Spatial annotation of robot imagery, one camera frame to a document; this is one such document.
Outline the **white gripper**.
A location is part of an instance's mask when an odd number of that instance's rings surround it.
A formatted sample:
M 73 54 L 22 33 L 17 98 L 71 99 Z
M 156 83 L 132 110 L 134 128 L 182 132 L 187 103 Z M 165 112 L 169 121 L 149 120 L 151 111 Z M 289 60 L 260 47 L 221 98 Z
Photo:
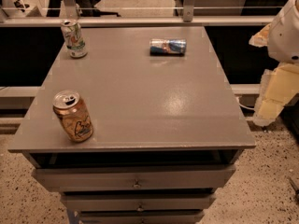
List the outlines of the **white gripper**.
M 261 78 L 253 123 L 264 127 L 274 122 L 299 92 L 298 0 L 289 0 L 271 24 L 250 38 L 249 44 L 258 48 L 267 46 L 271 58 L 284 62 L 273 71 L 266 69 Z

